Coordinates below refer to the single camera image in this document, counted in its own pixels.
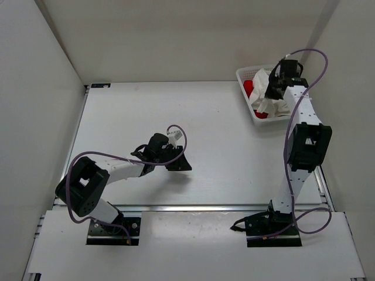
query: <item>white floor panel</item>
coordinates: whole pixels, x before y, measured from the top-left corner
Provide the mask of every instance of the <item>white floor panel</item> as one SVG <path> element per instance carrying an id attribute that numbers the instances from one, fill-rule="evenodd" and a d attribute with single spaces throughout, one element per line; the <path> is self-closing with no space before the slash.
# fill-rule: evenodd
<path id="1" fill-rule="evenodd" d="M 49 211 L 30 273 L 40 281 L 66 280 L 330 280 L 364 277 L 343 213 L 299 248 L 247 248 L 243 233 L 229 230 L 249 213 L 144 212 L 139 246 L 85 245 L 88 222 L 76 225 L 66 211 Z M 324 224 L 325 213 L 301 220 L 305 230 Z"/>
<path id="2" fill-rule="evenodd" d="M 111 184 L 105 200 L 131 205 L 269 203 L 283 177 L 286 123 L 256 128 L 238 82 L 92 88 L 72 156 L 87 150 L 126 156 L 170 124 L 185 129 L 185 155 L 193 170 L 157 167 L 145 177 Z M 297 203 L 321 203 L 314 175 Z"/>

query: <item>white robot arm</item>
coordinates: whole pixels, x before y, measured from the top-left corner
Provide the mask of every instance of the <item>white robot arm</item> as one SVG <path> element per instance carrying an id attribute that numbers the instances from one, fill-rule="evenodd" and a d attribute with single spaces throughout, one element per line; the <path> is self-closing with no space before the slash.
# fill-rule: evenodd
<path id="1" fill-rule="evenodd" d="M 71 170 L 69 190 L 66 189 L 67 176 L 65 176 L 56 187 L 55 193 L 58 198 L 67 203 L 68 191 L 71 209 L 79 217 L 89 216 L 107 224 L 122 225 L 124 218 L 122 212 L 100 198 L 104 188 L 116 181 L 126 180 L 129 177 L 141 177 L 152 172 L 155 165 L 147 163 L 169 162 L 165 166 L 169 171 L 191 170 L 192 167 L 184 154 L 181 155 L 183 147 L 176 145 L 181 136 L 181 131 L 168 132 L 167 136 L 161 133 L 154 134 L 147 145 L 141 145 L 131 153 L 137 161 L 144 163 L 114 159 L 95 162 L 87 156 L 81 157 Z M 112 230 L 105 225 L 102 227 L 108 232 Z"/>
<path id="2" fill-rule="evenodd" d="M 302 70 L 302 65 L 296 60 L 279 61 L 269 76 L 265 97 L 274 100 L 283 98 L 289 109 L 293 110 L 308 88 L 307 81 L 301 78 Z M 287 177 L 284 176 L 279 192 L 270 201 L 267 211 L 234 223 L 231 229 L 245 231 L 248 246 L 302 245 L 298 229 L 293 224 L 293 203 L 297 200 L 306 179 L 322 164 L 332 129 L 324 126 L 316 116 L 308 93 L 296 108 L 291 128 L 285 144 L 287 155 L 284 160 L 293 193 L 291 194 Z M 245 222 L 245 228 L 237 226 L 240 222 Z"/>

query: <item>purple cable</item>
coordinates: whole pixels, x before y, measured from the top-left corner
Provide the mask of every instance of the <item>purple cable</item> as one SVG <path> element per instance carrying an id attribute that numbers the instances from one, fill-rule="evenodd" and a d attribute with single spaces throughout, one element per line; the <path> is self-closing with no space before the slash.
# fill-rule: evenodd
<path id="1" fill-rule="evenodd" d="M 106 157 L 114 158 L 114 159 L 117 159 L 117 160 L 128 161 L 128 162 L 131 162 L 131 163 L 138 163 L 138 164 L 144 164 L 144 165 L 152 165 L 152 166 L 166 166 L 166 165 L 169 165 L 169 164 L 173 163 L 174 161 L 176 161 L 177 159 L 179 159 L 184 154 L 184 152 L 186 150 L 186 147 L 188 145 L 188 138 L 186 137 L 185 131 L 179 125 L 171 125 L 171 126 L 169 126 L 167 128 L 167 130 L 166 130 L 167 133 L 169 132 L 169 129 L 171 129 L 171 127 L 176 127 L 176 128 L 178 128 L 178 129 L 181 130 L 181 132 L 183 134 L 183 137 L 185 138 L 185 145 L 183 146 L 183 149 L 182 149 L 181 153 L 178 154 L 177 157 L 175 157 L 172 160 L 167 161 L 165 163 L 152 163 L 152 162 L 145 162 L 145 161 L 140 161 L 140 160 L 132 160 L 132 159 L 127 159 L 127 158 L 124 158 L 124 157 L 120 157 L 120 156 L 116 156 L 116 155 L 111 155 L 111 154 L 106 154 L 106 153 L 97 152 L 97 151 L 81 152 L 76 157 L 74 157 L 73 160 L 71 161 L 71 164 L 69 165 L 68 172 L 66 174 L 66 184 L 65 184 L 66 205 L 67 205 L 69 217 L 71 218 L 71 220 L 73 222 L 75 222 L 76 224 L 81 224 L 82 222 L 85 222 L 87 220 L 93 220 L 95 222 L 99 222 L 100 224 L 103 224 L 103 225 L 106 225 L 106 226 L 109 226 L 109 227 L 118 227 L 118 228 L 121 228 L 126 233 L 127 240 L 129 241 L 129 245 L 130 245 L 131 244 L 130 234 L 129 234 L 128 230 L 125 227 L 123 227 L 122 225 L 120 225 L 120 224 L 109 224 L 107 222 L 97 220 L 94 217 L 86 217 L 86 218 L 83 218 L 80 221 L 77 220 L 74 217 L 73 211 L 71 210 L 71 201 L 70 201 L 70 176 L 71 176 L 71 170 L 73 169 L 73 166 L 77 162 L 78 159 L 80 159 L 84 155 L 89 155 L 89 154 L 91 154 L 91 155 L 106 156 Z"/>
<path id="2" fill-rule="evenodd" d="M 288 159 L 287 159 L 288 158 L 288 149 L 287 149 L 287 147 L 288 147 L 289 133 L 290 133 L 290 130 L 291 130 L 291 126 L 292 126 L 292 123 L 293 123 L 294 116 L 295 116 L 295 114 L 297 112 L 297 108 L 299 107 L 300 103 L 302 102 L 302 100 L 307 95 L 308 91 L 313 86 L 315 86 L 315 84 L 318 83 L 319 80 L 323 77 L 323 75 L 326 73 L 326 70 L 327 70 L 327 67 L 328 67 L 328 58 L 327 58 L 327 55 L 324 52 L 322 52 L 322 51 L 320 51 L 318 49 L 299 49 L 297 51 L 294 51 L 294 52 L 286 55 L 284 58 L 286 58 L 287 56 L 291 56 L 293 54 L 296 54 L 296 53 L 304 52 L 304 51 L 317 52 L 317 53 L 321 54 L 324 57 L 324 59 L 325 59 L 325 66 L 324 66 L 324 69 L 323 69 L 322 73 L 319 75 L 319 77 L 309 87 L 306 88 L 306 90 L 302 93 L 302 95 L 300 96 L 300 98 L 297 101 L 296 105 L 294 106 L 294 109 L 293 109 L 292 114 L 291 114 L 291 118 L 290 118 L 290 120 L 288 122 L 287 132 L 285 134 L 284 152 L 283 152 L 283 155 L 284 155 L 284 169 L 285 169 L 285 175 L 287 177 L 288 187 L 289 187 L 289 190 L 290 190 L 290 193 L 291 193 L 291 197 L 292 197 L 292 219 L 293 219 L 293 223 L 289 224 L 287 227 L 285 227 L 282 230 L 277 231 L 275 233 L 268 234 L 268 235 L 263 235 L 263 236 L 258 236 L 258 237 L 251 237 L 251 238 L 248 238 L 248 240 L 274 237 L 274 236 L 277 236 L 279 234 L 282 234 L 284 231 L 286 231 L 289 227 L 291 227 L 293 225 L 295 225 L 295 228 L 299 232 L 301 232 L 303 234 L 315 234 L 315 233 L 318 233 L 318 232 L 322 231 L 323 229 L 325 229 L 329 225 L 329 223 L 330 223 L 330 221 L 332 219 L 332 213 L 331 213 L 330 209 L 325 208 L 325 207 L 318 207 L 318 208 L 313 208 L 311 210 L 308 210 L 308 211 L 304 212 L 303 214 L 301 214 L 298 218 L 296 218 L 296 216 L 295 216 L 295 199 L 294 199 L 294 192 L 293 192 L 293 188 L 292 188 L 292 184 L 291 184 L 290 176 L 289 176 L 289 172 L 288 172 Z M 328 215 L 329 215 L 327 222 L 322 227 L 320 227 L 319 229 L 314 230 L 314 231 L 304 231 L 304 230 L 301 230 L 298 227 L 297 221 L 300 220 L 302 217 L 306 216 L 307 214 L 309 214 L 311 212 L 314 212 L 314 211 L 327 211 Z"/>

